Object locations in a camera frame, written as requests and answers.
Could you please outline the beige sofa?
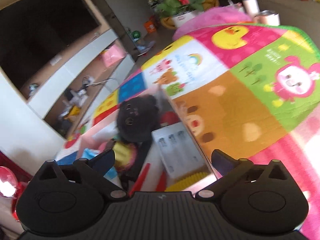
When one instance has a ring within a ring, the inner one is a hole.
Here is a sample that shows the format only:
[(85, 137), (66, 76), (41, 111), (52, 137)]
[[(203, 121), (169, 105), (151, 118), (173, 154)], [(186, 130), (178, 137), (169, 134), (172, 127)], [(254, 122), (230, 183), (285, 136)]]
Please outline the beige sofa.
[(282, 25), (290, 25), (305, 31), (315, 43), (319, 43), (319, 3), (313, 0), (257, 0), (260, 10), (279, 14)]

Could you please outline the black plush cat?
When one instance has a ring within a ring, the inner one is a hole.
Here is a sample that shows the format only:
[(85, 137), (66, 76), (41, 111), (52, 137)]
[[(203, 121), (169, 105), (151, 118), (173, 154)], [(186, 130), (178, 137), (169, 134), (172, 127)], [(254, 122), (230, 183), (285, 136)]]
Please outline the black plush cat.
[(136, 181), (151, 145), (152, 131), (160, 128), (160, 115), (157, 100), (146, 94), (123, 101), (116, 119), (122, 141), (137, 146), (137, 156), (124, 177)]

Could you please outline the white thermos bottle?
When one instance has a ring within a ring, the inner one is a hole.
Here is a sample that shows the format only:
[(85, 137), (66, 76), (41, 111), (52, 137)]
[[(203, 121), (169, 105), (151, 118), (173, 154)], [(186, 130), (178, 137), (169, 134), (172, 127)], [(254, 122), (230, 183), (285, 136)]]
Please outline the white thermos bottle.
[(242, 4), (245, 11), (251, 18), (254, 18), (259, 14), (260, 9), (257, 0), (242, 0)]

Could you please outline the white battery charger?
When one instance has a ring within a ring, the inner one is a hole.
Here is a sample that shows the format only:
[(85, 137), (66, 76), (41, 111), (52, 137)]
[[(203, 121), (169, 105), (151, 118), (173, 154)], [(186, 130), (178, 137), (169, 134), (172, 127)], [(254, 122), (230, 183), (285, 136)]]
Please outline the white battery charger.
[(182, 122), (152, 131), (162, 163), (173, 181), (207, 171), (207, 165)]

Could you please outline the white red foam rocket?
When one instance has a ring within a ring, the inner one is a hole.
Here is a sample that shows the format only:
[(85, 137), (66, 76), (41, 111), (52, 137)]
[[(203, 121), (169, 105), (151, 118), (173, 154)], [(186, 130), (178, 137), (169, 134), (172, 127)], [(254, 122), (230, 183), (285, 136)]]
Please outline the white red foam rocket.
[(167, 187), (167, 172), (159, 150), (152, 140), (137, 180), (129, 190), (129, 196), (138, 191), (163, 192)]

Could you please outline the yellow toy corn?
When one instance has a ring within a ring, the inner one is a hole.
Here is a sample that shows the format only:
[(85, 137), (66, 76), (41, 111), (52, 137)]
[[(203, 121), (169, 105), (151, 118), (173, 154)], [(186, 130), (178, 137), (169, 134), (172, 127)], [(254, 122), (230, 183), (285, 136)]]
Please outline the yellow toy corn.
[(185, 177), (184, 179), (179, 180), (178, 182), (170, 185), (165, 189), (165, 192), (178, 192), (183, 191), (200, 180), (206, 178), (209, 175), (207, 172), (197, 172), (191, 176)]

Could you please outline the orange bag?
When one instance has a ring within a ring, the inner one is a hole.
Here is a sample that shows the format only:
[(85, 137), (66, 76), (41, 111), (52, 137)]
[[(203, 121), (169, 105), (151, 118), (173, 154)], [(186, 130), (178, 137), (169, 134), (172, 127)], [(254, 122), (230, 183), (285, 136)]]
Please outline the orange bag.
[(152, 21), (145, 22), (144, 28), (146, 29), (148, 34), (155, 33), (157, 31), (157, 28)]

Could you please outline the black television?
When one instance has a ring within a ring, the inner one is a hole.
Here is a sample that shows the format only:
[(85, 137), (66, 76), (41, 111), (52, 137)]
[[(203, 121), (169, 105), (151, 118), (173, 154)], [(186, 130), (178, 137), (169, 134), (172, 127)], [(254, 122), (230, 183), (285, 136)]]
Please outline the black television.
[(86, 0), (1, 0), (1, 68), (21, 89), (58, 53), (100, 25)]

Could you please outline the rose gold tumbler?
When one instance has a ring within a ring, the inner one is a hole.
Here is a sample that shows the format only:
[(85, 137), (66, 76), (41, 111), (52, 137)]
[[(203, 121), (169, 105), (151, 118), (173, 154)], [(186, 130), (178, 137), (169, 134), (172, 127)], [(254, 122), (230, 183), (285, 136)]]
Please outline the rose gold tumbler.
[(280, 25), (279, 14), (272, 10), (263, 10), (259, 12), (253, 18), (253, 21), (255, 23), (264, 24), (264, 25), (271, 25), (271, 26)]

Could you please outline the pink cardboard box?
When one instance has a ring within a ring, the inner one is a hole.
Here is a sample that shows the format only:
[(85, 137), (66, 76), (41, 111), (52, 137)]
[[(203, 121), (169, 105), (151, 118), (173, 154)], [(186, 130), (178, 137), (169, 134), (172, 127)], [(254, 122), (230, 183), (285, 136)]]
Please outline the pink cardboard box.
[(159, 86), (142, 94), (156, 99), (159, 131), (145, 142), (127, 142), (117, 128), (114, 111), (80, 137), (77, 158), (92, 159), (107, 148), (114, 151), (114, 164), (104, 177), (128, 194), (137, 191), (190, 191), (216, 181), (209, 161), (176, 115)]

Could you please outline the pink tulle cloth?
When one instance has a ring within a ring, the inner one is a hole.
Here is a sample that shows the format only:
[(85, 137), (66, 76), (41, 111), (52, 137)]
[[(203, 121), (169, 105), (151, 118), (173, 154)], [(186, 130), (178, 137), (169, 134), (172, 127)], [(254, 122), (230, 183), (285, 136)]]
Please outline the pink tulle cloth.
[(227, 23), (251, 21), (252, 19), (249, 15), (239, 9), (236, 9), (233, 5), (226, 7), (213, 7), (181, 25), (175, 31), (172, 40), (176, 41), (180, 37), (200, 28)]

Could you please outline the pink gift bag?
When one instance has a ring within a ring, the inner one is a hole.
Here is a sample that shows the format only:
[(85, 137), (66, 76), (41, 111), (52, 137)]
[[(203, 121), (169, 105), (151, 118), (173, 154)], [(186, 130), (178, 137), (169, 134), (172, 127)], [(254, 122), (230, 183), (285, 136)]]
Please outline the pink gift bag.
[(106, 68), (111, 67), (116, 62), (126, 56), (126, 51), (119, 45), (113, 44), (100, 53), (101, 60)]

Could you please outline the blue white cotton pack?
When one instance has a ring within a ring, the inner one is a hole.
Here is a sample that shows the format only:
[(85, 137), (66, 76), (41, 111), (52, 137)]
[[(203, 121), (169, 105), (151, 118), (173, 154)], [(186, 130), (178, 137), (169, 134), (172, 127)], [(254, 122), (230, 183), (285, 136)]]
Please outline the blue white cotton pack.
[(118, 172), (114, 166), (115, 157), (112, 149), (99, 152), (98, 150), (85, 148), (82, 158), (88, 159), (89, 167), (103, 175), (110, 182), (114, 184), (120, 183)]

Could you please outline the white media cabinet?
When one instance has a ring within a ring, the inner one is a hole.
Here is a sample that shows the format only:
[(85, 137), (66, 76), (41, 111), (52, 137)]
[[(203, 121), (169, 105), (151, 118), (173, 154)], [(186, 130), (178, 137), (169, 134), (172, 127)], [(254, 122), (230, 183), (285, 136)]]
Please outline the white media cabinet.
[(134, 66), (129, 53), (106, 68), (100, 53), (117, 44), (123, 49), (117, 33), (110, 27), (92, 0), (86, 0), (96, 14), (100, 27), (84, 35), (58, 53), (21, 89), (5, 75), (9, 85), (40, 120), (42, 127), (66, 139), (80, 125), (98, 99), (104, 99), (128, 76)]

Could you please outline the pink orchid flower pot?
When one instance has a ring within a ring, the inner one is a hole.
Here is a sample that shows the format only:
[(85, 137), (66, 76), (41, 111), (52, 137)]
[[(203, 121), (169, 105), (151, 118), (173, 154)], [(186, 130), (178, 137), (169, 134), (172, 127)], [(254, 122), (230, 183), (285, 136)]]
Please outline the pink orchid flower pot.
[(147, 0), (168, 29), (177, 29), (205, 11), (206, 0)]

